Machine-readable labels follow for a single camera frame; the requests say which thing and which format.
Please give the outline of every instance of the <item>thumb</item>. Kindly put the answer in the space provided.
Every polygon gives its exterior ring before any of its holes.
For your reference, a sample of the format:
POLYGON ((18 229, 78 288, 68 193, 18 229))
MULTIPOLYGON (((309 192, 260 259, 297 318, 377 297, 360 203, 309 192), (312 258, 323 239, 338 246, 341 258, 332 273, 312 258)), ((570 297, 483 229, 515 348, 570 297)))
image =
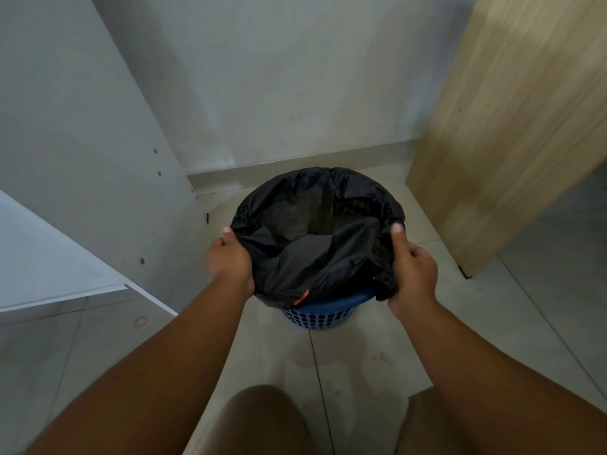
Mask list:
POLYGON ((224 236, 223 237, 224 237, 224 244, 226 244, 226 245, 238 242, 238 240, 236 239, 236 235, 234 235, 234 232, 232 231, 232 229, 230 227, 224 227, 224 236))
POLYGON ((410 259, 411 252, 409 252, 409 242, 405 235, 405 228, 399 223, 392 223, 390 236, 392 238, 395 261, 410 259))

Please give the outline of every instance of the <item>black garbage bag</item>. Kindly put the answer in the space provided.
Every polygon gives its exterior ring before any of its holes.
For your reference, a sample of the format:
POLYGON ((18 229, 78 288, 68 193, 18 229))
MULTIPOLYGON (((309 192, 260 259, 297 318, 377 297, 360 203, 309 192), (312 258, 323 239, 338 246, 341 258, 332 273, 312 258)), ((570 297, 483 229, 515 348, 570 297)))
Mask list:
POLYGON ((374 288, 397 291, 390 225, 402 207, 380 184, 345 168, 279 175, 239 205, 232 229, 253 261, 255 295, 290 308, 374 288))

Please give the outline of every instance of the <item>blue trash bin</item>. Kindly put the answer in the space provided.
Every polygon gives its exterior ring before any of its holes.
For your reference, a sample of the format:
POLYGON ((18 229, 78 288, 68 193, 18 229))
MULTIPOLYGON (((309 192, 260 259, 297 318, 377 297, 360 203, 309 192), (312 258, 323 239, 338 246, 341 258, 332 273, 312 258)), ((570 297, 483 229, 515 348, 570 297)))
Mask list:
POLYGON ((349 297, 324 303, 302 306, 301 308, 284 309, 282 312, 289 320, 311 331, 322 331, 339 326, 349 318, 357 306, 375 297, 375 290, 368 289, 349 297))

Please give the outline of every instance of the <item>leg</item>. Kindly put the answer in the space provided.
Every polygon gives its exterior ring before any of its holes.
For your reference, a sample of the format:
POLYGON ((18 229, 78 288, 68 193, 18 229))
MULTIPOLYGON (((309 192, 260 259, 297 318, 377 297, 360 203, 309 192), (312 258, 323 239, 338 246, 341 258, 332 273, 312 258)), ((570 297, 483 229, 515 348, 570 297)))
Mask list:
POLYGON ((411 396, 395 455, 473 455, 436 388, 411 396))
POLYGON ((252 386, 228 401, 200 455, 311 455, 312 441, 303 421, 283 391, 252 386))

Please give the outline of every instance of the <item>orange tag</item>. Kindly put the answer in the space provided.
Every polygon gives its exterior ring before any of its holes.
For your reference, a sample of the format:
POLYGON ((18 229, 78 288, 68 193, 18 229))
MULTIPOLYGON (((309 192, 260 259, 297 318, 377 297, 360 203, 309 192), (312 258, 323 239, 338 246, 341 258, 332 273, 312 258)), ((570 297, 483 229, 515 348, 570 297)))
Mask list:
POLYGON ((293 306, 295 306, 295 305, 299 305, 299 304, 300 304, 300 303, 303 301, 303 299, 304 299, 304 298, 306 298, 306 297, 308 296, 308 294, 309 294, 309 293, 310 293, 310 290, 309 290, 309 289, 308 289, 308 290, 306 290, 306 291, 304 292, 304 294, 302 295, 302 298, 300 298, 299 300, 296 300, 296 301, 295 301, 295 303, 293 303, 293 306))

